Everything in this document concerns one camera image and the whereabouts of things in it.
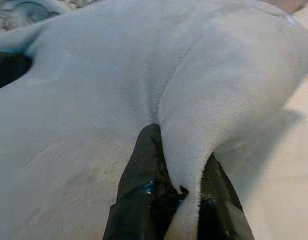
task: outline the white fleece fabric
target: white fleece fabric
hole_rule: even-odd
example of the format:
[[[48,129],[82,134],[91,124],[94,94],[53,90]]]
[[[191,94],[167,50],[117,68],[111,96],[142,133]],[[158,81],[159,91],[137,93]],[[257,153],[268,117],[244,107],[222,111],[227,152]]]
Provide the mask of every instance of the white fleece fabric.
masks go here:
[[[248,0],[103,1],[0,33],[1,50],[34,63],[0,89],[0,240],[101,239],[136,138],[152,123],[172,183],[189,190],[166,239],[196,238],[213,151],[252,212],[263,169],[254,166],[269,149],[248,155],[251,140],[308,74],[308,31]],[[247,214],[255,239],[283,231],[275,216]]]

